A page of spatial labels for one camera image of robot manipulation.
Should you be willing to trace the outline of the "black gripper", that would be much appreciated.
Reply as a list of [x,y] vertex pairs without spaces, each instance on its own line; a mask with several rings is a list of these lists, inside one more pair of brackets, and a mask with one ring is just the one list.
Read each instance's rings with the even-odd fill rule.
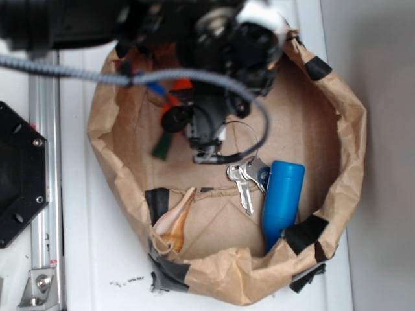
[[287,27],[268,1],[245,1],[240,8],[222,5],[197,19],[191,37],[177,43],[176,55],[182,67],[230,76],[265,96],[276,76]]

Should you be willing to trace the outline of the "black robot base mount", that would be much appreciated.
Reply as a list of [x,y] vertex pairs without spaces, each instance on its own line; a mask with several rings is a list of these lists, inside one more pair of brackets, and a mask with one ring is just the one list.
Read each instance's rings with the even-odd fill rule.
[[47,204],[46,139],[1,103],[1,248]]

